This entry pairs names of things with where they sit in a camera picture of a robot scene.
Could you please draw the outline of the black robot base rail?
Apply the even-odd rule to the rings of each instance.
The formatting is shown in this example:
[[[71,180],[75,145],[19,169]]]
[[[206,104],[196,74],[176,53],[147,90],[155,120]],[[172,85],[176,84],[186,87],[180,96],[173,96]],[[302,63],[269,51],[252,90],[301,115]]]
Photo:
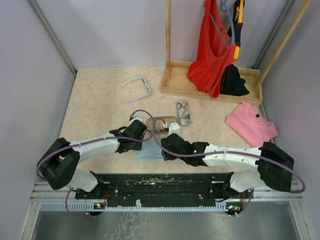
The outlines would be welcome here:
[[[77,200],[98,200],[98,208],[134,207],[214,207],[223,200],[245,200],[249,190],[233,190],[231,173],[182,174],[96,174],[93,190],[74,188]]]

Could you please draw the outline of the light blue cloth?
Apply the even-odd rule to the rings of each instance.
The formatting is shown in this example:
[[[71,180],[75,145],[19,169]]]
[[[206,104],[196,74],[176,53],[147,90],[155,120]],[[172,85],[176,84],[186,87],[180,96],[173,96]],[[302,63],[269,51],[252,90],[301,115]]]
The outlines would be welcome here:
[[[141,150],[137,152],[137,159],[140,163],[164,161],[162,149],[154,140],[142,143]]]

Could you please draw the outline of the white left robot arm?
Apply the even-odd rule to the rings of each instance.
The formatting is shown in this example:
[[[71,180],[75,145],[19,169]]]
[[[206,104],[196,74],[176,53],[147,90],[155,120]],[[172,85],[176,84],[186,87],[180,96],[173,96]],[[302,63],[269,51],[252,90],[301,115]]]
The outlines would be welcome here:
[[[63,187],[80,189],[97,199],[103,195],[104,186],[91,171],[77,169],[79,163],[110,153],[140,151],[147,126],[134,118],[124,126],[85,141],[69,142],[57,139],[36,165],[36,174],[46,180],[53,190]]]

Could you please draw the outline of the plaid brown glasses case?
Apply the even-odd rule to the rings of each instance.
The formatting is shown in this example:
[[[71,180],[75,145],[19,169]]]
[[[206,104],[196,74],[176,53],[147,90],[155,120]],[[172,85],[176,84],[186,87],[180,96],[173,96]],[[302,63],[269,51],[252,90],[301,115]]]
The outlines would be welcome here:
[[[167,132],[169,130],[169,125],[173,123],[177,123],[178,120],[175,116],[156,116],[154,125],[155,133]],[[147,131],[151,132],[153,129],[153,119],[149,117],[146,121]]]

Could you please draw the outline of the map print glasses case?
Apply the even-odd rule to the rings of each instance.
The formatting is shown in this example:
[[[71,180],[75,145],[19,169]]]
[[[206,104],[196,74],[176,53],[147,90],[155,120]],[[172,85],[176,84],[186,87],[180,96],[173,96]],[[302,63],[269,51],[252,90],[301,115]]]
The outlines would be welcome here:
[[[177,118],[179,124],[186,127],[191,124],[190,106],[186,100],[180,100],[176,104]]]

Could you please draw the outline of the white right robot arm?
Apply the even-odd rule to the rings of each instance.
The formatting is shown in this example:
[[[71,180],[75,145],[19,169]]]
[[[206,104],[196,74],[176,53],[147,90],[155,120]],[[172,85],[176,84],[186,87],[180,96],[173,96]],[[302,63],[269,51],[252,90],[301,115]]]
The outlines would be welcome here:
[[[190,143],[176,133],[162,138],[162,156],[166,161],[180,159],[193,167],[231,167],[233,172],[223,192],[229,198],[251,188],[267,186],[280,192],[290,192],[294,159],[272,142],[260,147],[228,148],[208,142]]]

